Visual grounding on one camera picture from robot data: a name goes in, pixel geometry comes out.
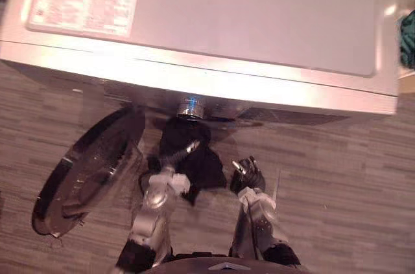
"label sticker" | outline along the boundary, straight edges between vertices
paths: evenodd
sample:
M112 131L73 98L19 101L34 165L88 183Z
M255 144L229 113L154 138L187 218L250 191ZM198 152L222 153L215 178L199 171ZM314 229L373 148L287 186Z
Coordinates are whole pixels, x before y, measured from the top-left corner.
M34 0L29 23L129 36L137 0Z

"black cloth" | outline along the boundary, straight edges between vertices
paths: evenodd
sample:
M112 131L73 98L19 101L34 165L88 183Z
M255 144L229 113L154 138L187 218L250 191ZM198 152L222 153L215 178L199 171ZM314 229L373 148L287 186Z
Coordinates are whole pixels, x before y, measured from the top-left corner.
M209 148L210 129L200 123L181 118L170 119L163 130L160 141L160 156L172 155L183 150L192 141L199 140L200 146L177 165L177 173L185 174L191 182L190 191L183 197L195 204L200 190L226 187L219 156ZM154 169L154 160L149 159L148 167Z

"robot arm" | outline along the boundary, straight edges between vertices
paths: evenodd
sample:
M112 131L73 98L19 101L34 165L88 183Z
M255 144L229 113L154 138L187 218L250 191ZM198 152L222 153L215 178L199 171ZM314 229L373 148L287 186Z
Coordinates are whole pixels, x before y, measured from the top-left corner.
M148 180L143 204L134 218L127 243L113 273L137 273L169 259L169 219L175 209L177 196L190 188L187 176L176 174L175 166L195 151L199 144L198 141L192 142L185 150L160 159L161 172Z

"green cloth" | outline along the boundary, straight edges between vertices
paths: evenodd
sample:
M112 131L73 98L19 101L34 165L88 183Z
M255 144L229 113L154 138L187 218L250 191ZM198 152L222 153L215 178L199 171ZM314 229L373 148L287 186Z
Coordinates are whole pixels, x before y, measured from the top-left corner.
M415 10L401 22L401 63L415 69Z

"wood plank flooring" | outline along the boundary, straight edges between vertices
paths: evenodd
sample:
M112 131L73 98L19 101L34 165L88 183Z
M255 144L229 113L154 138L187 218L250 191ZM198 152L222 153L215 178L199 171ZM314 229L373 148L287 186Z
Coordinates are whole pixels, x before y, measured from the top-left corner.
M42 87L0 63L0 273L103 273L117 260L137 197L136 173L62 237L37 235L34 201L61 156L115 102ZM154 152L161 132L140 144ZM301 261L314 273L415 272L415 95L398 114L348 128L281 126L213 133L231 160L254 155ZM139 171L144 171L142 163ZM228 252L239 208L228 190L180 201L172 217L176 252Z

